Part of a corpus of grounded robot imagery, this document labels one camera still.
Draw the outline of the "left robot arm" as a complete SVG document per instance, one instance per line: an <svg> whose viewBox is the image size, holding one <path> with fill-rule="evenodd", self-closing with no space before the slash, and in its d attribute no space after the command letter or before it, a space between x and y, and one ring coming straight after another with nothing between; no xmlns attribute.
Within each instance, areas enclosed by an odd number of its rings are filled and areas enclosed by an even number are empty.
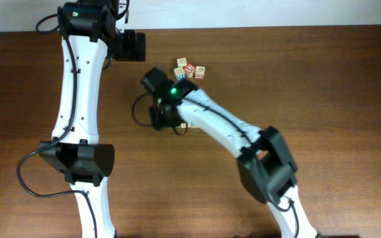
<svg viewBox="0 0 381 238"><path fill-rule="evenodd" d="M116 237L108 204L114 147L99 143L101 73L111 61L145 61L146 37L126 30L129 1L74 1L54 17L62 35L63 81L58 119L39 154L70 185L83 237Z"/></svg>

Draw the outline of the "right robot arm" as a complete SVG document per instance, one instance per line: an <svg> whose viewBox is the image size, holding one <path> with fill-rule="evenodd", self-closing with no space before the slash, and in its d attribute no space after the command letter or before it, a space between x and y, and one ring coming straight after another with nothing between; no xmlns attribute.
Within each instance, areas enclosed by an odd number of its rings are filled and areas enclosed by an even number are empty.
<svg viewBox="0 0 381 238"><path fill-rule="evenodd" d="M142 84L170 126L194 124L235 157L242 185L271 209L282 237L318 237L299 198L296 162L276 128L248 124L186 79L144 77Z"/></svg>

